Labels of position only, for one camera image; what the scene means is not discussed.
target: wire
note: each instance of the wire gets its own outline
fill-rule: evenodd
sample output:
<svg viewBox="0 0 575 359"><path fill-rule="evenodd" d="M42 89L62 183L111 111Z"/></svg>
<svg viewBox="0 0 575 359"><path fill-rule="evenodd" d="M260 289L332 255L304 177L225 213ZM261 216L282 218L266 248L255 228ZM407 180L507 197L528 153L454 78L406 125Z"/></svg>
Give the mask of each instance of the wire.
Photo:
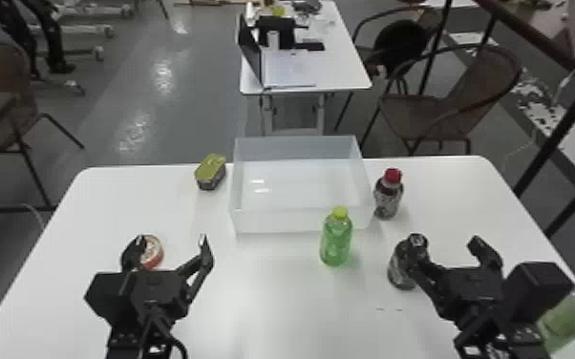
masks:
<svg viewBox="0 0 575 359"><path fill-rule="evenodd" d="M171 339L174 347L176 347L181 352L181 358L189 359L189 354L187 353L187 348L185 347L185 345L181 343L180 340L174 338L173 336L171 337Z"/></svg>
<svg viewBox="0 0 575 359"><path fill-rule="evenodd" d="M571 78L573 78L573 76L575 76L575 69L573 69L573 71L571 71L570 74L568 74L568 76L564 77L564 79L562 79L562 81L560 82L560 85L557 87L557 92L555 92L555 95L550 99L550 105L551 106L557 105L557 103L560 99L560 95L562 95L562 91L564 90L564 87L566 87L566 85L568 85L568 82L570 82L570 80L571 80Z"/></svg>
<svg viewBox="0 0 575 359"><path fill-rule="evenodd" d="M35 219L38 221L38 224L40 225L40 231L44 231L45 230L45 220L42 219L42 216L40 216L40 213L38 212L38 210L33 208L30 204L20 203L20 205L22 205L23 207L27 207L27 209L29 209L33 213L33 216L35 217Z"/></svg>
<svg viewBox="0 0 575 359"><path fill-rule="evenodd" d="M530 145L532 145L536 140L537 140L537 126L535 126L535 128L533 128L533 131L530 133L530 141L526 142L526 144L524 144L522 147L516 149L515 151L509 153L508 155L506 155L502 160L501 160L501 167L500 167L500 171L502 173L506 172L506 164L508 164L508 160L510 158L512 158L513 156L515 156L516 154L524 151L525 149L527 149L528 147L530 147Z"/></svg>

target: red cap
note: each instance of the red cap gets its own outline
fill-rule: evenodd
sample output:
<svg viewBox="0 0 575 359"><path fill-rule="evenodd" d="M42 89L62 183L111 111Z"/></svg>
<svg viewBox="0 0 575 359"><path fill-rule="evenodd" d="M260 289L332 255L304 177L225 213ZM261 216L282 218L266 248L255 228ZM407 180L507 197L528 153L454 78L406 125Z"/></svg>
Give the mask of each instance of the red cap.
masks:
<svg viewBox="0 0 575 359"><path fill-rule="evenodd" d="M389 168L386 170L386 174L383 176L383 178L388 183L400 183L401 176L403 176L401 170L399 170L398 168Z"/></svg>

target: clear plastic box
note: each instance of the clear plastic box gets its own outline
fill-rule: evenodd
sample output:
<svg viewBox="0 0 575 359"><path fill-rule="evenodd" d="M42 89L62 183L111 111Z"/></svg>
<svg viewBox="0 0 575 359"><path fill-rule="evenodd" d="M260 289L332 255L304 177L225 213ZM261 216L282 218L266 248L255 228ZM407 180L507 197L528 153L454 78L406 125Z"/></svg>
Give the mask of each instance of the clear plastic box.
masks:
<svg viewBox="0 0 575 359"><path fill-rule="evenodd" d="M372 187L356 139L236 138L229 210L240 233L320 231L335 205L368 226Z"/></svg>

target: white table surface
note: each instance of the white table surface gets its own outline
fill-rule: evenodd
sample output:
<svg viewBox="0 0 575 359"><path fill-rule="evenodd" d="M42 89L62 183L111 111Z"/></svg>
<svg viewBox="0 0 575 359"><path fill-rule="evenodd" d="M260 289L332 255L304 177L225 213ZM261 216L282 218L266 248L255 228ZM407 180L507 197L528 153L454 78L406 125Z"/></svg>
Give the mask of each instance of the white table surface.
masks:
<svg viewBox="0 0 575 359"><path fill-rule="evenodd" d="M199 233L209 236L214 270L173 329L196 359L458 358L457 330L425 294L386 279L395 244L411 232L427 235L433 259L447 266L476 263L465 245L478 234L501 253L505 273L553 261L571 275L486 159L366 160L371 180L389 166L404 173L400 212L356 231L339 268L319 261L318 233L235 236L229 177L202 192L191 164L85 170L0 306L0 358L104 358L110 329L83 295L96 272L118 270L139 233L162 240L163 268L198 253ZM575 343L556 358L575 358Z"/></svg>
<svg viewBox="0 0 575 359"><path fill-rule="evenodd" d="M252 69L241 56L240 91L243 95L332 93L370 89L373 85L363 63L352 43L348 29L343 22L339 9L333 1L324 0L320 14L316 16L317 24L309 30L297 29L297 37L323 39L326 49L321 52L307 52L303 61L312 71L314 87L274 89L264 91Z"/></svg>

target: gray floor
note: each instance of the gray floor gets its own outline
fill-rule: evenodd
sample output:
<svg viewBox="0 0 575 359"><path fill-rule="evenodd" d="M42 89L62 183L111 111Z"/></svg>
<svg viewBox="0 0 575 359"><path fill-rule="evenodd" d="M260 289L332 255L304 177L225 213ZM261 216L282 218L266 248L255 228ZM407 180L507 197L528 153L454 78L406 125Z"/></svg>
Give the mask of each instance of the gray floor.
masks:
<svg viewBox="0 0 575 359"><path fill-rule="evenodd" d="M350 30L363 17L393 6L393 0L337 0L337 3ZM234 138L258 127L258 114L248 113L247 101L239 94L240 55L232 33L235 14L242 7L168 8L172 16L170 22L163 19L153 1L144 3L142 12L134 19L104 19L103 22L117 28L117 37L112 40L100 36L67 36L70 48L102 44L106 60L97 63L89 57L72 58L78 70L71 78L86 87L85 97L60 89L38 91L42 110L56 116L87 146L85 151L79 151L48 123L38 124L29 133L27 142L33 147L32 156L54 199L60 199L75 175L86 167L196 162L212 152L231 156ZM449 29L481 29L480 16L464 11L461 15L456 12L456 17ZM378 26L366 29L364 41L373 38L377 29ZM543 63L531 60L539 54L531 54L528 45L511 35L506 36L504 29L500 31L501 44L521 46L526 66L531 71L540 71ZM535 64L539 66L533 69L531 66ZM453 56L437 62L430 83L431 93L445 93L463 68ZM563 73L561 69L558 71L538 75L547 77L546 82L556 83L557 75ZM412 83L418 81L419 72L419 68L413 69ZM340 133L363 134L382 85L375 82L372 90L355 97ZM328 131L344 99L343 95L337 95L330 100ZM530 141L500 106L476 129L472 140L475 152L492 160L498 168L508 153ZM461 154L462 151L459 145L447 145L442 154ZM510 185L516 182L536 151L535 146L530 146L508 160L502 174ZM436 153L434 146L422 147L420 151L422 155ZM404 154L402 145L379 120L364 151L365 157ZM549 163L522 200L535 220L544 226L574 194L574 186ZM22 161L0 158L0 203L37 200ZM31 214L0 216L0 298L39 233ZM553 243L575 271L575 218ZM54 268L54 281L59 270L75 268Z"/></svg>

